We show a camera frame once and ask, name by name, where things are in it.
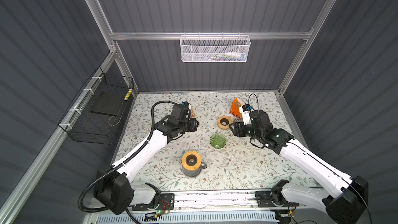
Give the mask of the clear grey glass pitcher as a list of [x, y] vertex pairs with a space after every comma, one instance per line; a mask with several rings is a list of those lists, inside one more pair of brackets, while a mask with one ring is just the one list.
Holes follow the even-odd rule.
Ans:
[[183, 173], [187, 177], [196, 177], [202, 170], [207, 169], [207, 163], [197, 163], [194, 166], [189, 166], [188, 164], [183, 164]]

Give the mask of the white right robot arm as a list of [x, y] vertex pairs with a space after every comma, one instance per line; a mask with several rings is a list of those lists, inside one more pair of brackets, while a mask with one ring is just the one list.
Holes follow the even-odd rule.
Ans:
[[271, 189], [275, 206], [306, 205], [326, 213], [337, 224], [355, 224], [368, 210], [369, 184], [331, 166], [303, 146], [284, 129], [276, 129], [263, 110], [245, 104], [239, 108], [242, 120], [231, 123], [234, 136], [249, 137], [252, 146], [267, 148], [298, 165], [321, 186], [321, 190], [299, 186], [281, 179]]

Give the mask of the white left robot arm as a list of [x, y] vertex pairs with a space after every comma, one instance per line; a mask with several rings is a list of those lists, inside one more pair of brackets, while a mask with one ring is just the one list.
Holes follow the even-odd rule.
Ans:
[[187, 132], [195, 132], [199, 126], [191, 116], [192, 107], [188, 102], [172, 105], [172, 112], [159, 121], [154, 120], [152, 108], [148, 136], [125, 157], [98, 172], [94, 197], [104, 205], [103, 210], [119, 215], [134, 205], [158, 206], [160, 190], [151, 183], [133, 186], [135, 176], [162, 148]]

